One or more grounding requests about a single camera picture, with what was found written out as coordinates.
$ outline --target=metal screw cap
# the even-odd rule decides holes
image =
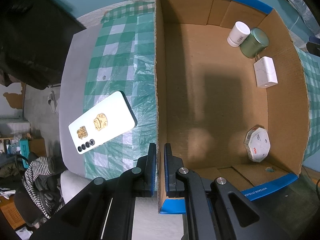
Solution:
[[[96,185],[101,185],[103,183],[104,179],[101,178],[101,177],[98,177],[98,178],[95,178],[93,180],[93,183],[96,184]]]
[[[219,177],[219,178],[217,178],[217,183],[220,185],[224,185],[227,183],[227,180],[223,177]]]
[[[189,170],[187,168],[182,167],[182,168],[179,169],[179,172],[181,174],[187,174],[189,172]]]
[[[134,167],[132,170],[131,170],[132,173],[134,174],[139,174],[141,172],[141,169],[139,167]]]

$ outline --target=clothing pile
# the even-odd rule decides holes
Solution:
[[[59,187],[51,182],[55,171],[53,158],[39,157],[29,164],[22,177],[29,196],[48,219],[65,205]]]

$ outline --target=white power adapter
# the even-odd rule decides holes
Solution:
[[[278,84],[275,65],[271,57],[262,57],[253,64],[258,88],[268,88]]]

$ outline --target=white cable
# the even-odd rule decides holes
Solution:
[[[109,216],[109,211],[110,211],[110,208],[111,208],[112,200],[113,200],[113,198],[111,198],[111,201],[110,201],[110,206],[109,206],[109,209],[108,209],[108,212],[107,212],[106,220],[104,221],[104,226],[103,226],[103,230],[102,230],[102,234],[101,234],[101,238],[100,239],[103,238],[104,230],[106,229],[106,223],[107,223],[107,219],[108,219],[108,216]]]
[[[296,25],[296,23],[298,22],[299,18],[300,18],[300,15],[298,15],[298,18],[297,18],[296,22],[291,26],[290,30],[292,30],[292,28]]]

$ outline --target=green checkered tablecloth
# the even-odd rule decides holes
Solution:
[[[156,142],[154,2],[135,2],[108,11],[89,65],[84,112],[123,91],[138,121],[129,132],[83,154],[87,178],[111,179],[136,166]]]
[[[320,150],[320,69],[316,62],[307,53],[297,48],[304,76],[307,84],[309,98],[309,139],[304,152],[303,160]]]

